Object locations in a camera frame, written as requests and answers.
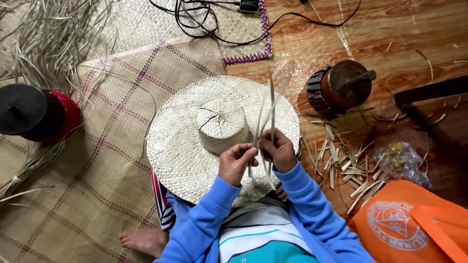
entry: blue sleeve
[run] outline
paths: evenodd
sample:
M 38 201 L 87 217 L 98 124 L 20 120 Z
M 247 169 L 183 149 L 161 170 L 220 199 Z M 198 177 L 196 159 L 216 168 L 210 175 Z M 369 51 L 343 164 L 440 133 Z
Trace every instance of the blue sleeve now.
M 297 163 L 288 173 L 275 171 L 299 214 L 304 228 L 334 251 L 343 262 L 374 262 L 358 235 L 350 232 L 346 222 L 332 208 L 319 185 Z
M 217 238 L 221 222 L 240 192 L 240 188 L 216 176 L 211 189 L 190 210 L 190 219 L 171 231 L 161 258 L 153 263 L 195 262 Z

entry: plastic bag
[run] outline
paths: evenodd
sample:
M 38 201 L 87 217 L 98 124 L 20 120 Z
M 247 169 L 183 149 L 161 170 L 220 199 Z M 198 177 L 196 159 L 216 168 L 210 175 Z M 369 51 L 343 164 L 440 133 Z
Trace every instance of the plastic bag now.
M 374 160 L 380 159 L 380 168 L 393 178 L 403 178 L 426 189 L 432 184 L 427 174 L 419 170 L 421 156 L 407 142 L 397 142 L 377 150 Z

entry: woven straw hat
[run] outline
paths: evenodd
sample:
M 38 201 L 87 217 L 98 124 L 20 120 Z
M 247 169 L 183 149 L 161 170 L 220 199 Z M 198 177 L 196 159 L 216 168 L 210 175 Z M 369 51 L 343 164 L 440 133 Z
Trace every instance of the woven straw hat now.
M 253 141 L 264 96 L 268 96 L 264 120 L 271 106 L 270 88 L 244 78 L 208 78 L 169 99 L 151 123 L 147 141 L 148 158 L 160 182 L 178 197 L 197 204 L 216 178 L 219 155 L 237 143 Z M 275 126 L 293 142 L 299 141 L 298 116 L 284 97 L 276 105 L 275 116 Z M 273 173 L 271 179 L 279 183 Z M 261 164 L 252 168 L 251 178 L 246 171 L 241 183 L 234 207 L 271 191 Z

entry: purple zigzag border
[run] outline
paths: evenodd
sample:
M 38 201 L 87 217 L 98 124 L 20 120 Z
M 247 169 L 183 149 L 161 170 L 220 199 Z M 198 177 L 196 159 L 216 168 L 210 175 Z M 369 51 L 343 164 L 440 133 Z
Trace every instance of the purple zigzag border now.
M 265 31 L 269 27 L 269 25 L 268 25 L 268 15 L 266 14 L 266 8 L 265 8 L 265 1 L 264 0 L 259 0 L 258 1 L 258 7 L 260 8 L 262 30 Z M 259 60 L 262 60 L 262 59 L 269 58 L 272 53 L 273 53 L 273 50 L 271 49 L 271 36 L 270 36 L 270 33 L 268 32 L 265 35 L 265 52 L 264 53 L 253 54 L 253 55 L 245 55 L 245 56 L 242 56 L 242 57 L 225 58 L 224 59 L 224 64 L 225 65 L 231 65 L 231 64 L 237 64 L 237 63 L 248 63 L 248 62 L 259 61 Z

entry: blue jacket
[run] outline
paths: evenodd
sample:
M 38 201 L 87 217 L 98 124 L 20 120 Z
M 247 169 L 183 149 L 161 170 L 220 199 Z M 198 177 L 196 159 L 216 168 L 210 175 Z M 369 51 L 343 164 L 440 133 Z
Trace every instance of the blue jacket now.
M 291 222 L 320 263 L 375 262 L 299 162 L 290 172 L 275 174 L 293 204 L 289 210 Z M 193 208 L 168 195 L 177 219 L 161 259 L 153 263 L 218 263 L 219 227 L 240 191 L 217 176 Z

